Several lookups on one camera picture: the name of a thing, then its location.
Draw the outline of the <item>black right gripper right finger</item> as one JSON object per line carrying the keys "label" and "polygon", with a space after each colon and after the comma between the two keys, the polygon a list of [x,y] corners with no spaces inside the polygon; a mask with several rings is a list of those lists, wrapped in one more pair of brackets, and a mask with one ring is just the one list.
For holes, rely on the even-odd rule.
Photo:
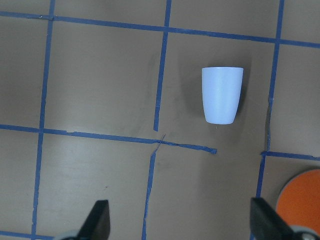
{"label": "black right gripper right finger", "polygon": [[250,200],[250,231],[256,240],[293,240],[295,232],[261,197]]}

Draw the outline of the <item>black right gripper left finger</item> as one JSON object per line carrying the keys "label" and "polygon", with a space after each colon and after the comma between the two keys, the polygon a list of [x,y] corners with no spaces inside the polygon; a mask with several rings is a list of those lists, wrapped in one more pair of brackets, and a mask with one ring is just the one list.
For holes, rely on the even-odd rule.
{"label": "black right gripper left finger", "polygon": [[108,200],[98,200],[76,235],[77,240],[108,240],[111,233]]}

